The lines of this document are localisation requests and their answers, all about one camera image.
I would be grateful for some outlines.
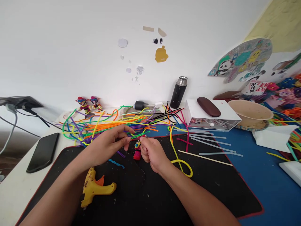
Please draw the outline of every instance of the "left hand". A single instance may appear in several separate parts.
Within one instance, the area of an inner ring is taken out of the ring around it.
[[[135,131],[126,125],[120,125],[103,132],[92,143],[86,147],[78,157],[85,162],[85,168],[89,169],[106,162],[119,149],[124,147],[127,151],[131,138],[124,132],[135,133]]]

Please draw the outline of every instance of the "black phone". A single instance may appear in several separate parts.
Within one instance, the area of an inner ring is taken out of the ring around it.
[[[59,133],[54,133],[39,140],[26,173],[34,173],[50,165],[58,138]]]

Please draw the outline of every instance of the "white box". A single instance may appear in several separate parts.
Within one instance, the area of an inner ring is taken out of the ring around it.
[[[197,100],[187,100],[184,108],[184,117],[189,127],[231,130],[241,118],[224,100],[210,100],[221,112],[220,117],[208,115],[198,104]]]

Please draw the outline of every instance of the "panda sticker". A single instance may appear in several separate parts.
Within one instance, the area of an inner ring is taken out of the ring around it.
[[[229,68],[231,67],[233,63],[233,60],[227,60],[227,61],[223,61],[221,62],[221,64],[219,65],[219,69],[216,71],[215,75],[214,76],[224,76],[227,71],[229,70]]]

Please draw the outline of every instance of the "black thermos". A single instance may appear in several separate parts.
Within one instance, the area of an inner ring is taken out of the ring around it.
[[[178,81],[176,82],[175,89],[173,91],[172,100],[170,102],[170,106],[172,108],[176,109],[180,106],[186,87],[187,78],[184,76],[179,77]]]

